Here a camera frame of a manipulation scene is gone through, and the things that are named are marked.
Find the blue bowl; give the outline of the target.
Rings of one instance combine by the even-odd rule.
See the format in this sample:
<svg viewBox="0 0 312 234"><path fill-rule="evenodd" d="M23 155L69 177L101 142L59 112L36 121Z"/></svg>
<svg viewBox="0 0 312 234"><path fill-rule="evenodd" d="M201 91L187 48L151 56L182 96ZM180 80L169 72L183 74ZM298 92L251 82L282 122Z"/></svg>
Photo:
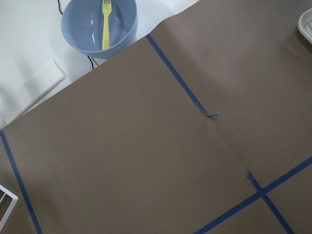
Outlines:
<svg viewBox="0 0 312 234"><path fill-rule="evenodd" d="M109 15L110 47L102 48L104 15L101 0L71 0L63 10L61 31L77 51L98 59L110 59L129 47L138 27L135 0L112 0Z"/></svg>

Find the yellow plastic fork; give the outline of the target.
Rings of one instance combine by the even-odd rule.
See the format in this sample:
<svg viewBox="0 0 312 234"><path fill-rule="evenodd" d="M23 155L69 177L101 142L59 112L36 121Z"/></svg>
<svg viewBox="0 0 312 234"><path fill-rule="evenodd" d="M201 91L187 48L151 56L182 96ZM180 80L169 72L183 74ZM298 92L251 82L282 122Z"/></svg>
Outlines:
<svg viewBox="0 0 312 234"><path fill-rule="evenodd" d="M104 0L102 2L103 19L103 36L102 36L102 49L108 49L110 47L110 32L109 32L109 16L112 12L112 3L110 0Z"/></svg>

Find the cream bear tray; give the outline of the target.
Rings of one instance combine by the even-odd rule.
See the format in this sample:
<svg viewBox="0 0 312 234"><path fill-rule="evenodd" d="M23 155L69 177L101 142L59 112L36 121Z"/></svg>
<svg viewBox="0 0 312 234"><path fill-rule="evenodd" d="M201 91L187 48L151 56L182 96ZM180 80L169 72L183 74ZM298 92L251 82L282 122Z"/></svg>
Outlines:
<svg viewBox="0 0 312 234"><path fill-rule="evenodd" d="M298 30L312 44L312 8L305 11L298 20Z"/></svg>

